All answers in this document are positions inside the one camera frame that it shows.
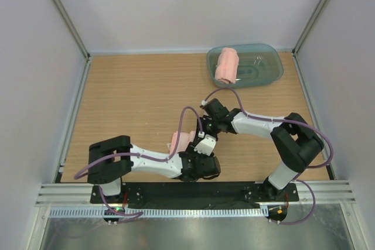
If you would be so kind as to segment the coral pink printed towel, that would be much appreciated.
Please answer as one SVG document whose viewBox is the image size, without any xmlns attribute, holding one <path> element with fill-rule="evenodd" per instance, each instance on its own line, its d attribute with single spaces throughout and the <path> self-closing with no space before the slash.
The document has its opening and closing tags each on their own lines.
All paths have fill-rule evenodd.
<svg viewBox="0 0 375 250">
<path fill-rule="evenodd" d="M 188 145 L 193 142 L 195 135 L 195 131 L 181 132 L 179 141 L 177 142 L 178 131 L 176 131 L 172 135 L 171 143 L 168 145 L 169 154 L 171 155 L 173 151 L 175 151 L 176 153 L 184 152 L 187 149 Z"/>
</svg>

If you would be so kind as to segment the light pink towel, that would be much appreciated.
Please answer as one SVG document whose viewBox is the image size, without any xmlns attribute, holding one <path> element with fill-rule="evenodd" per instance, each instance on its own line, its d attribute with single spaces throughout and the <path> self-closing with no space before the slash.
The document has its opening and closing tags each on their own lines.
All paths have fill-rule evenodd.
<svg viewBox="0 0 375 250">
<path fill-rule="evenodd" d="M 217 61 L 214 74 L 215 80 L 225 84 L 235 84 L 238 65 L 239 56 L 237 51 L 234 48 L 223 48 Z"/>
</svg>

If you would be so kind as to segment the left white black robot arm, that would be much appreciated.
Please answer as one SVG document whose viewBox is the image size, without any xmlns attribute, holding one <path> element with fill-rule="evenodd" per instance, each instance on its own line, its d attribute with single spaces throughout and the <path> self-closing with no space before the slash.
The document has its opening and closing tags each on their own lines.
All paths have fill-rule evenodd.
<svg viewBox="0 0 375 250">
<path fill-rule="evenodd" d="M 98 185 L 111 203 L 123 199 L 122 176 L 130 172 L 152 173 L 169 179 L 193 182 L 219 176 L 220 164 L 213 153 L 216 138 L 195 136 L 194 132 L 175 132 L 169 153 L 145 150 L 121 135 L 89 147 L 87 181 Z"/>
</svg>

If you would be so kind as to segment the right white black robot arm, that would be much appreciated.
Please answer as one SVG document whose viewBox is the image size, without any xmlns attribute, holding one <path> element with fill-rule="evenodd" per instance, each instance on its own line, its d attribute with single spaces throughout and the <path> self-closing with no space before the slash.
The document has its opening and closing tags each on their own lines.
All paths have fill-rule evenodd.
<svg viewBox="0 0 375 250">
<path fill-rule="evenodd" d="M 272 201 L 285 194 L 286 186 L 303 173 L 324 148 L 316 129 L 294 112 L 287 117 L 272 118 L 252 115 L 240 108 L 229 111 L 216 98 L 203 100 L 201 109 L 208 118 L 204 129 L 211 136 L 223 132 L 255 135 L 273 141 L 281 161 L 262 184 L 266 198 Z"/>
</svg>

